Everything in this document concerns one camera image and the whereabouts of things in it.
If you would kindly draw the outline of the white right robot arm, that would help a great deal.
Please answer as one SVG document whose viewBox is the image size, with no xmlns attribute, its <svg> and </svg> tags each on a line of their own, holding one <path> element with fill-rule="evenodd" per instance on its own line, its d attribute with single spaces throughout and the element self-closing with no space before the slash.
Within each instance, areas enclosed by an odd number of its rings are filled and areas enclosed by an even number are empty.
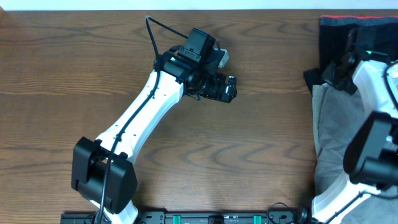
<svg viewBox="0 0 398 224">
<path fill-rule="evenodd" d="M 350 52 L 313 87 L 316 195 L 298 222 L 397 222 L 396 66 L 387 54 Z"/>
</svg>

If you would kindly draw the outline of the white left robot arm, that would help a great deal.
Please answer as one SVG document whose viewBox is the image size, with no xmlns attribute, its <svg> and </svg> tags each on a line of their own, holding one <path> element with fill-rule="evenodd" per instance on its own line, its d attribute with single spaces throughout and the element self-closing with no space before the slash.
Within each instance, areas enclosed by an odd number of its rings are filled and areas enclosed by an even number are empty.
<svg viewBox="0 0 398 224">
<path fill-rule="evenodd" d="M 121 117 L 95 140 L 82 137 L 73 148 L 72 188 L 98 207 L 93 223 L 134 223 L 137 189 L 134 164 L 147 138 L 183 96 L 230 103 L 236 78 L 218 73 L 227 50 L 205 54 L 176 46 L 159 55 L 144 89 Z"/>
</svg>

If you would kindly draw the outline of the grey shorts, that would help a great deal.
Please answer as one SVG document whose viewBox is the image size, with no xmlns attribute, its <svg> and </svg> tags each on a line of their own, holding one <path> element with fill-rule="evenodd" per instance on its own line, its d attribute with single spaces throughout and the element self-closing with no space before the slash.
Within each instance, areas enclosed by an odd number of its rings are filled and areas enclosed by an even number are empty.
<svg viewBox="0 0 398 224">
<path fill-rule="evenodd" d="M 315 193 L 323 193 L 343 172 L 345 150 L 366 119 L 361 96 L 330 86 L 312 87 L 313 134 L 317 165 Z M 342 223 L 397 224 L 397 200 L 370 197 L 360 203 Z"/>
</svg>

